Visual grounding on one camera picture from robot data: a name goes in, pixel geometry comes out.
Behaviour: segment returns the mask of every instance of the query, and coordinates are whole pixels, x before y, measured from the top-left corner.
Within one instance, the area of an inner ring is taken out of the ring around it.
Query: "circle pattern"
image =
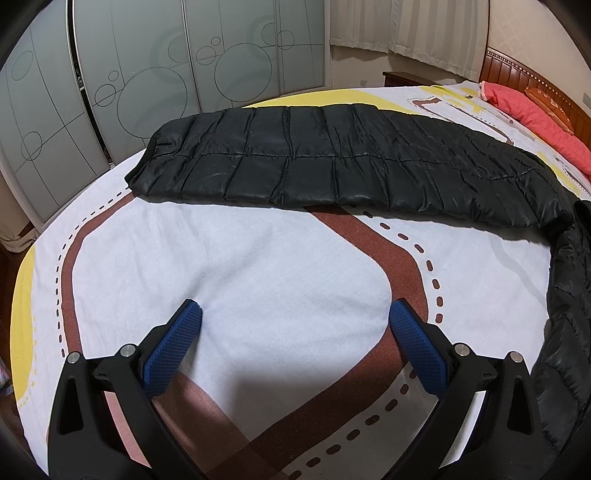
[[[33,65],[33,52],[30,50],[22,52],[12,65],[12,79],[19,81],[31,70]]]
[[[201,65],[209,65],[210,63],[213,63],[215,59],[216,51],[209,45],[201,47],[197,50],[197,55],[195,55],[195,60]]]
[[[279,45],[281,50],[289,50],[294,46],[294,43],[296,43],[296,39],[294,38],[294,34],[289,30],[281,30],[277,34],[277,45]]]
[[[117,93],[115,87],[110,83],[105,83],[96,91],[95,103],[98,106],[109,106],[115,100],[115,93]]]
[[[43,141],[41,135],[37,132],[29,132],[22,139],[21,153],[27,160],[35,160],[41,153]]]
[[[272,64],[267,52],[258,45],[240,43],[220,57],[214,77],[217,89],[228,100],[250,102],[265,91],[271,74]]]
[[[187,63],[189,61],[189,48],[184,35],[179,35],[170,42],[168,56],[176,63]]]
[[[261,38],[270,47],[274,47],[276,44],[275,35],[275,24],[273,22],[265,25],[261,30]]]
[[[178,73],[153,67],[136,74],[117,102],[119,123],[137,138],[150,138],[166,122],[180,118],[187,107],[187,86]]]

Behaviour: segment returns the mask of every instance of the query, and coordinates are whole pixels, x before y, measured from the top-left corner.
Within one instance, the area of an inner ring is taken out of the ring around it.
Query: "white curtain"
[[[489,0],[331,0],[330,43],[406,57],[478,80]]]

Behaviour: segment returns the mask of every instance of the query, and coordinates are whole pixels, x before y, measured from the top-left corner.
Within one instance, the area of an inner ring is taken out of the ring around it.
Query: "metal screw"
[[[458,343],[453,349],[459,356],[468,356],[470,354],[470,347],[464,343]]]
[[[520,364],[523,361],[523,355],[521,355],[519,352],[511,352],[509,356],[516,364]]]
[[[119,350],[119,353],[121,356],[132,356],[135,353],[135,345],[131,345],[131,343],[124,345]]]
[[[75,364],[78,360],[80,360],[80,354],[78,352],[72,352],[70,355],[68,355],[66,360],[68,360],[69,364]]]

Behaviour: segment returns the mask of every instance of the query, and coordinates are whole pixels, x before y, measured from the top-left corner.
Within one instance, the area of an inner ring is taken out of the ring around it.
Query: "yellow patch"
[[[579,197],[579,198],[581,197],[581,195],[582,195],[581,189],[574,184],[574,182],[569,178],[569,176],[566,173],[564,173],[558,165],[551,162],[548,159],[548,157],[546,157],[546,155],[544,155],[540,151],[536,152],[536,155],[538,155],[538,157],[540,157],[542,159],[542,161],[552,169],[552,171],[554,172],[554,175],[556,175],[556,178],[560,181],[560,183],[562,185],[567,187],[577,197]]]
[[[422,90],[424,90],[427,93],[430,93],[431,95],[434,95],[436,97],[439,97],[440,95],[442,95],[444,98],[442,99],[444,102],[450,102],[452,99],[454,99],[455,101],[459,102],[462,106],[467,106],[469,108],[472,108],[472,111],[474,113],[481,113],[483,111],[485,111],[485,108],[478,105],[476,102],[472,102],[472,100],[460,95],[459,93],[446,88],[442,85],[433,85],[432,87],[420,87]]]
[[[262,106],[326,106],[337,103],[365,103],[375,105],[380,110],[394,110],[409,115],[422,115],[414,110],[404,108],[397,103],[390,102],[371,93],[360,90],[322,90],[321,92],[300,93],[287,97],[272,98],[264,102],[247,105],[244,108],[258,108]]]
[[[35,245],[27,252],[17,275],[17,284],[12,298],[10,322],[10,360],[14,394],[20,400],[29,385],[33,364],[33,316],[31,314],[31,290]]]

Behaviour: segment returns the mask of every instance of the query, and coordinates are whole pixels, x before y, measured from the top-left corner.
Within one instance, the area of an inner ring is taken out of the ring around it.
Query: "blue grip pad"
[[[435,346],[400,300],[392,302],[388,321],[423,388],[441,399],[447,391],[447,365]]]
[[[170,330],[144,364],[144,393],[148,398],[164,393],[199,331],[203,311],[194,301],[178,315]]]

